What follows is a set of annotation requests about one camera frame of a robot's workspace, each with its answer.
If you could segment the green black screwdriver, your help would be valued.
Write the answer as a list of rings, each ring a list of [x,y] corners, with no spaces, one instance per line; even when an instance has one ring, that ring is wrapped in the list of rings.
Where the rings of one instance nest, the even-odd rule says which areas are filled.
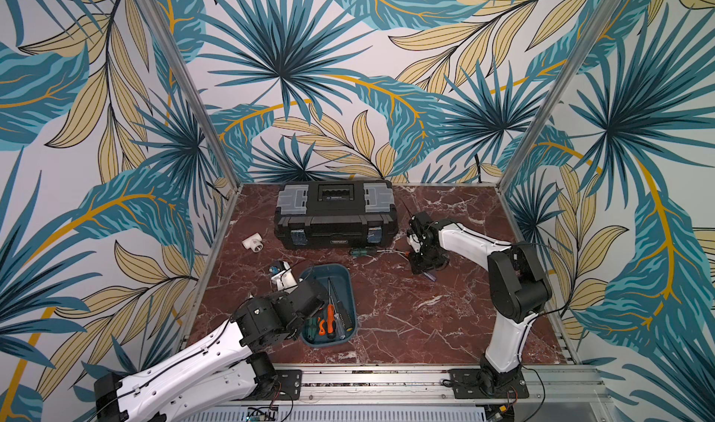
[[[375,247],[366,248],[354,248],[350,250],[350,255],[353,258],[368,257],[368,256],[379,256],[380,254],[394,254],[396,251],[393,249],[378,249]]]
[[[313,344],[318,336],[318,325],[320,324],[320,319],[318,317],[308,318],[305,321],[305,326],[303,328],[303,338],[306,343]]]

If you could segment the large orange black screwdriver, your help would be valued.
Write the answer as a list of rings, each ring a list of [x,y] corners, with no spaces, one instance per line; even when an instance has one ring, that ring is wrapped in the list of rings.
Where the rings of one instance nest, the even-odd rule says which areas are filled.
[[[327,337],[329,339],[335,339],[337,336],[336,321],[335,321],[335,307],[334,307],[334,296],[333,288],[331,288],[331,281],[328,280],[328,292],[329,292],[329,305],[327,307]]]

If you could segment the black slim screwdriver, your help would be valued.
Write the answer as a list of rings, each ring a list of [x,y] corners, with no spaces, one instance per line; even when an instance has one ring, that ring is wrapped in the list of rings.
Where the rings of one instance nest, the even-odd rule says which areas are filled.
[[[338,314],[341,317],[341,321],[344,326],[344,330],[346,332],[352,332],[355,327],[354,322],[353,322],[352,318],[350,317],[350,314],[349,314],[346,306],[344,305],[343,301],[338,296],[337,290],[333,289],[333,293],[334,293],[334,296],[336,299],[336,308],[338,310]]]

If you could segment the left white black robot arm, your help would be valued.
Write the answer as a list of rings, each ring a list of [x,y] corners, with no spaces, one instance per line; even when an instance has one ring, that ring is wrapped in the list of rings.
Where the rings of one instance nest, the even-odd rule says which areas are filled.
[[[98,379],[93,420],[181,421],[220,403],[271,399],[279,375],[266,349],[299,336],[328,303],[315,279],[249,298],[216,330],[159,364]]]

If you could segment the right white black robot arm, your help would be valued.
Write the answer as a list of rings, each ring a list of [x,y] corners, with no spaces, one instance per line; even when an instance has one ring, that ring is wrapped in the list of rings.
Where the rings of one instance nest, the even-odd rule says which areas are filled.
[[[427,213],[411,217],[407,241],[415,275],[443,269],[450,254],[458,254],[487,271],[496,320],[480,368],[498,378],[516,375],[527,336],[553,295],[536,247],[499,241],[456,221],[435,221]]]

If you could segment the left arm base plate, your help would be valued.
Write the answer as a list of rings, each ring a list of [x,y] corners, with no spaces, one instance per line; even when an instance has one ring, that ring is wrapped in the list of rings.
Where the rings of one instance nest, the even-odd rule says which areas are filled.
[[[297,401],[300,399],[303,371],[300,369],[277,370],[271,377],[262,378],[248,401]]]

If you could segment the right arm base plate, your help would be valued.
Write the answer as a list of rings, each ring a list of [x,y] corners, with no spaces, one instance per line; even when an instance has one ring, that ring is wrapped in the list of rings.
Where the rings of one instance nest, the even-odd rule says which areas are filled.
[[[521,370],[509,373],[494,373],[480,368],[451,369],[449,377],[441,385],[450,388],[454,398],[468,399],[521,399],[529,398],[530,392]]]

